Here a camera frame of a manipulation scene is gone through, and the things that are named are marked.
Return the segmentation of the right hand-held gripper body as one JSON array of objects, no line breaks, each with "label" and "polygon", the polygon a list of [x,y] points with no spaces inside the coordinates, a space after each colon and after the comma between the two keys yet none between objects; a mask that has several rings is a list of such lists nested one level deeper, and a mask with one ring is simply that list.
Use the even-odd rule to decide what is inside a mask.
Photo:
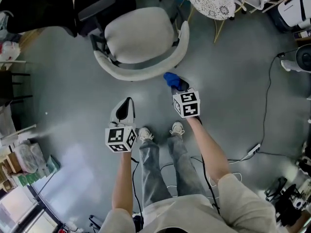
[{"label": "right hand-held gripper body", "polygon": [[181,118],[197,117],[200,115],[199,92],[189,88],[182,93],[173,94],[174,109]]}]

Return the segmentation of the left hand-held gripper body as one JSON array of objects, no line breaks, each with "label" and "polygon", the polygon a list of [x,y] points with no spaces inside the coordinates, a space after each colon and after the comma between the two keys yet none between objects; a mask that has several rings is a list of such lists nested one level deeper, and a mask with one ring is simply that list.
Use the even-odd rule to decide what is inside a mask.
[{"label": "left hand-held gripper body", "polygon": [[105,144],[112,152],[131,152],[137,139],[133,120],[111,119],[105,129]]}]

